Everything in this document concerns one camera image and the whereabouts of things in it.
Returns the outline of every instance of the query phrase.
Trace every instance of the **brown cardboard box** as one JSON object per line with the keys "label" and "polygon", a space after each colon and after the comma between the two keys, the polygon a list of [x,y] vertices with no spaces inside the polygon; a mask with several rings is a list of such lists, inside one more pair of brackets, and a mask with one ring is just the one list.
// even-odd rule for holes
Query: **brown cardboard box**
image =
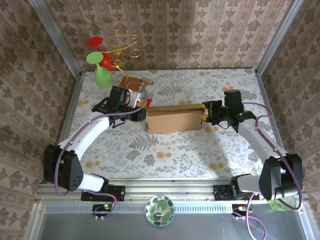
{"label": "brown cardboard box", "polygon": [[147,107],[146,122],[149,134],[200,130],[200,104]]}

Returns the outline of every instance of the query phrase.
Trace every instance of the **patterned wallpaper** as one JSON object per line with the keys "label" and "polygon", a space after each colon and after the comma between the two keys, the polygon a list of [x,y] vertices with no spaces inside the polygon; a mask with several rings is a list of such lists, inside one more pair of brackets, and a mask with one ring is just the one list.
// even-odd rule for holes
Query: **patterned wallpaper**
{"label": "patterned wallpaper", "polygon": [[305,0],[262,75],[286,149],[302,158],[320,226],[320,0]]}
{"label": "patterned wallpaper", "polygon": [[75,80],[28,1],[0,1],[0,239],[22,239]]}
{"label": "patterned wallpaper", "polygon": [[45,0],[82,71],[93,36],[116,29],[141,37],[143,56],[126,70],[253,68],[289,0]]}

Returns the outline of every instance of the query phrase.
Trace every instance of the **fern pattern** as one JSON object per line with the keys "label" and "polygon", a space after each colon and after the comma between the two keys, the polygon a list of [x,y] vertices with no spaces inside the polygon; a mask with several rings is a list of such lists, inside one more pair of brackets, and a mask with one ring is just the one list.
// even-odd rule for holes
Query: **fern pattern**
{"label": "fern pattern", "polygon": [[[129,74],[154,80],[152,86],[147,86],[151,107],[178,105],[180,101],[198,104],[223,100],[223,91],[232,88],[240,89],[246,102],[263,103],[252,70],[158,70]],[[118,85],[122,77],[120,72],[115,72],[112,75],[114,84]],[[71,132],[86,122],[92,107],[111,90],[98,88],[92,72],[87,72],[84,78],[79,100],[89,104],[77,106]],[[255,105],[248,106],[248,110],[256,116],[266,114],[263,108]],[[262,119],[259,125],[274,137],[268,119]],[[262,169],[253,149],[231,127],[225,130],[203,123],[198,131],[148,134],[143,121],[126,121],[115,129],[109,127],[103,131],[84,153],[81,165],[87,173],[116,179],[217,178],[259,174]]]}

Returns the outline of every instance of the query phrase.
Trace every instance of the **green leaf pattern bowl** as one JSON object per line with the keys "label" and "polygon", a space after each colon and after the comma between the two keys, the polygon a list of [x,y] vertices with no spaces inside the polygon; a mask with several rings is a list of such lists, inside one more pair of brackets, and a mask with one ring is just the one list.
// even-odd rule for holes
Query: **green leaf pattern bowl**
{"label": "green leaf pattern bowl", "polygon": [[152,225],[164,227],[174,219],[175,207],[167,196],[158,194],[146,203],[145,215]]}

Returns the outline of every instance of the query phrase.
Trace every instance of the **floral tablecloth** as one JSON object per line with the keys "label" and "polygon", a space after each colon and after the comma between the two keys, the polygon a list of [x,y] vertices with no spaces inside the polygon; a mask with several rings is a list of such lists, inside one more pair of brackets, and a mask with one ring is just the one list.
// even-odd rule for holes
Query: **floral tablecloth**
{"label": "floral tablecloth", "polygon": [[[96,85],[93,72],[84,73],[84,83],[71,127],[75,131],[92,107],[110,94]],[[118,86],[123,75],[112,72]],[[239,89],[242,100],[263,103],[252,69],[128,71],[135,78],[150,78],[146,87],[150,106],[198,104],[223,100],[223,93]],[[247,105],[256,116],[266,114],[259,106]],[[269,119],[260,125],[273,138]],[[92,143],[81,159],[83,170],[106,178],[230,177],[260,174],[262,163],[246,140],[233,128],[203,123],[197,131],[148,134],[145,122],[127,121],[109,128]]]}

